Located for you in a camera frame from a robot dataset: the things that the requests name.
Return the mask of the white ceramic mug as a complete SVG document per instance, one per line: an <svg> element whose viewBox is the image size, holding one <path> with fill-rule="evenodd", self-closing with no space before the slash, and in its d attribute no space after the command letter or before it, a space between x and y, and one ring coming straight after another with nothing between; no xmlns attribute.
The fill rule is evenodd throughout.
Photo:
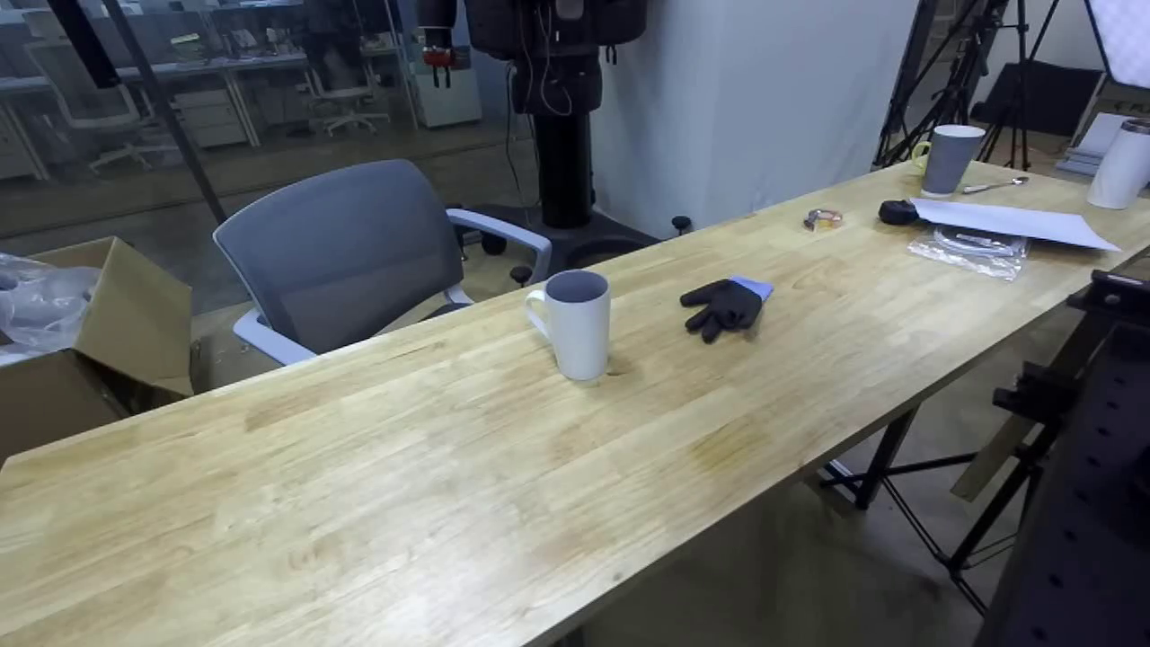
<svg viewBox="0 0 1150 647"><path fill-rule="evenodd" d="M559 270L525 295L525 317L569 383L607 376L611 289L592 270Z"/></svg>

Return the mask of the black work glove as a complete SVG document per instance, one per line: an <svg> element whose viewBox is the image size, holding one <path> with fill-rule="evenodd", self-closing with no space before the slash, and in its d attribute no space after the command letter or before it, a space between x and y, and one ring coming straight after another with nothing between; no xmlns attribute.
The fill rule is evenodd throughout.
<svg viewBox="0 0 1150 647"><path fill-rule="evenodd" d="M764 280L727 277L685 293L679 305L691 308L685 330L710 347L720 336L750 330L769 299Z"/></svg>

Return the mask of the grey office chair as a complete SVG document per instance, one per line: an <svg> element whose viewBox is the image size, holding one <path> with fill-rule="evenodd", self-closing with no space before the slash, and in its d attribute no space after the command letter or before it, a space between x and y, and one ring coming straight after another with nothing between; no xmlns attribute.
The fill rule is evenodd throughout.
<svg viewBox="0 0 1150 647"><path fill-rule="evenodd" d="M234 336L287 367L375 338L431 295L464 308L460 232L528 249L532 280L549 273L541 233L449 210L405 157L277 189L211 232L252 299Z"/></svg>

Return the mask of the small tape roll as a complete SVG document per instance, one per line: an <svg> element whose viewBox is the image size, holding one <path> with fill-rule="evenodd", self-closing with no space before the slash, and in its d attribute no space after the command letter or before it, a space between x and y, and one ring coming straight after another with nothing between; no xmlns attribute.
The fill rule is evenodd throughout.
<svg viewBox="0 0 1150 647"><path fill-rule="evenodd" d="M805 232L837 232L843 222L843 213L837 210L810 210L800 226Z"/></svg>

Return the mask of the black small object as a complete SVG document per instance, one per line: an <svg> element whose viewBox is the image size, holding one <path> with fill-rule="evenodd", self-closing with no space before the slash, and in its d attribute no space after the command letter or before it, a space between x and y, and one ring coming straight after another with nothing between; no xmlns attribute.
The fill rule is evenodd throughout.
<svg viewBox="0 0 1150 647"><path fill-rule="evenodd" d="M889 222L889 226L912 226L912 222L921 222L912 201L882 201L876 219Z"/></svg>

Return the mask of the grey paper cup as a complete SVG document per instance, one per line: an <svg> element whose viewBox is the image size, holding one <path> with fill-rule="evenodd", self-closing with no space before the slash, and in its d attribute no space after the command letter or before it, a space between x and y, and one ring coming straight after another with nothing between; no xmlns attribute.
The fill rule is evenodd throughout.
<svg viewBox="0 0 1150 647"><path fill-rule="evenodd" d="M982 125L936 125L925 167L928 195L954 195L985 140Z"/></svg>

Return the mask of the clear plastic bag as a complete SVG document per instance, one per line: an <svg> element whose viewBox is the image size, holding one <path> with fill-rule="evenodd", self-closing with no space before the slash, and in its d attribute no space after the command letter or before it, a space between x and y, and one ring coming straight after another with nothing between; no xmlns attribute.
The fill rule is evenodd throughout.
<svg viewBox="0 0 1150 647"><path fill-rule="evenodd" d="M1027 246L1017 237L987 237L967 232L930 232L921 240L912 240L910 251L994 280L1013 280L1027 258Z"/></svg>

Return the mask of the cardboard box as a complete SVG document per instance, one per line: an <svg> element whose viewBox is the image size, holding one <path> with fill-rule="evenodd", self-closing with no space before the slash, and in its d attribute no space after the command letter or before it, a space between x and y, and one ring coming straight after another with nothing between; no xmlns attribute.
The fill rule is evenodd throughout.
<svg viewBox="0 0 1150 647"><path fill-rule="evenodd" d="M102 273L78 338L32 352L4 338L0 458L189 395L189 289L120 237L50 249Z"/></svg>

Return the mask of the white paper sheets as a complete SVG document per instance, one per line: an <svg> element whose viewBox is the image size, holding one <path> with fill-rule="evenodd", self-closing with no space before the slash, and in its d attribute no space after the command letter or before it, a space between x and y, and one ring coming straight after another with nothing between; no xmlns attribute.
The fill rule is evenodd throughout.
<svg viewBox="0 0 1150 647"><path fill-rule="evenodd" d="M936 226L982 232L1088 251L1113 251L1113 240L1096 233L1076 213L1041 213L1041 210L1009 210L1009 204L976 204L976 201L912 201L916 217Z"/></svg>

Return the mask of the black tripod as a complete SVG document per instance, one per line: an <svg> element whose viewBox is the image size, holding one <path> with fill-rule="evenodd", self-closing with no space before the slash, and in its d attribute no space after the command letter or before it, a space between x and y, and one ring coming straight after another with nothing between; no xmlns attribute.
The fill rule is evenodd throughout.
<svg viewBox="0 0 1150 647"><path fill-rule="evenodd" d="M921 0L872 162L912 157L936 125L985 125L976 157L1006 147L1033 167L1033 138L1071 138L1101 70L1041 62L1060 0L1041 15L1027 0Z"/></svg>

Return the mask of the black metal stand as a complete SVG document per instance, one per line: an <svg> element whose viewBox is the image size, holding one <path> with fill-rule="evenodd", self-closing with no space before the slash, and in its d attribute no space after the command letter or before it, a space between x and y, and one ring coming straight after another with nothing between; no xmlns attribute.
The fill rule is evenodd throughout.
<svg viewBox="0 0 1150 647"><path fill-rule="evenodd" d="M994 391L1041 425L1037 491L973 647L1150 647L1150 286L1096 270L1076 308L1101 330L1078 367Z"/></svg>

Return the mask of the crumpled plastic wrap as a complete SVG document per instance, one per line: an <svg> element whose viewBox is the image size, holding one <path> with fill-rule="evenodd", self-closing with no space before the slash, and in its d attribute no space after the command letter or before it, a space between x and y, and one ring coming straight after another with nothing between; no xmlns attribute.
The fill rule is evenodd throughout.
<svg viewBox="0 0 1150 647"><path fill-rule="evenodd" d="M0 336L32 352L59 352L78 338L102 273L0 257Z"/></svg>

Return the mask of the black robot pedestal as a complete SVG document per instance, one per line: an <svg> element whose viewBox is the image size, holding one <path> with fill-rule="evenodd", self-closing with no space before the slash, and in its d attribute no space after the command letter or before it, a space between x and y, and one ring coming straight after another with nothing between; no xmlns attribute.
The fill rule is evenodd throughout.
<svg viewBox="0 0 1150 647"><path fill-rule="evenodd" d="M490 257L511 246L532 251L511 270L514 286L547 280L558 270L592 268L652 246L640 233L592 210L592 147L587 116L535 116L532 123L540 204L460 204L449 210L456 232L473 232Z"/></svg>

